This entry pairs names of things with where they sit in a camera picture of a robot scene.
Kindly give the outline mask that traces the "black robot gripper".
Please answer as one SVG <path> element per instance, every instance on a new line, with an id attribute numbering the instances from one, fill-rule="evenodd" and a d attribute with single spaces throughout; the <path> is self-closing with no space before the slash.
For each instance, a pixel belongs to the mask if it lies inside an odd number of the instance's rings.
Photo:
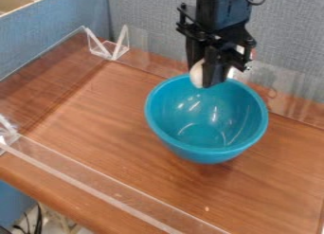
<path id="1" fill-rule="evenodd" d="M 202 87 L 226 80 L 229 68 L 246 69 L 255 40 L 246 31 L 255 0 L 195 0 L 177 7 L 177 31 L 186 37 L 187 69 L 202 64 Z"/>

